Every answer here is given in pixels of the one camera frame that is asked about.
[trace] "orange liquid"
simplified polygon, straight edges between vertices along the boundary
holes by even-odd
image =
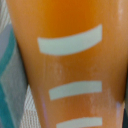
[[[128,1],[7,0],[7,4],[42,128],[83,117],[102,117],[102,126],[95,128],[122,128]],[[102,41],[88,50],[66,56],[39,50],[38,37],[71,36],[99,24]],[[92,80],[102,81],[101,93],[49,98],[54,87]]]

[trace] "drink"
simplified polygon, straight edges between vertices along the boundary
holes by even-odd
[[[42,128],[121,128],[128,1],[7,3]]]

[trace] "glass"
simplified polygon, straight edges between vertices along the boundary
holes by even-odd
[[[42,128],[122,128],[127,0],[6,0]]]

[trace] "tall glass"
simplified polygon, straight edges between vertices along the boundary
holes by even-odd
[[[42,128],[122,128],[128,0],[6,0]]]

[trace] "white stripe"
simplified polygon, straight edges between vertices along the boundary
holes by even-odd
[[[57,128],[82,128],[102,126],[102,118],[81,118],[56,125]]]
[[[49,90],[51,100],[88,93],[102,92],[101,81],[80,81],[65,84]]]
[[[84,33],[62,38],[38,38],[40,52],[50,55],[70,55],[87,50],[102,40],[102,25]]]

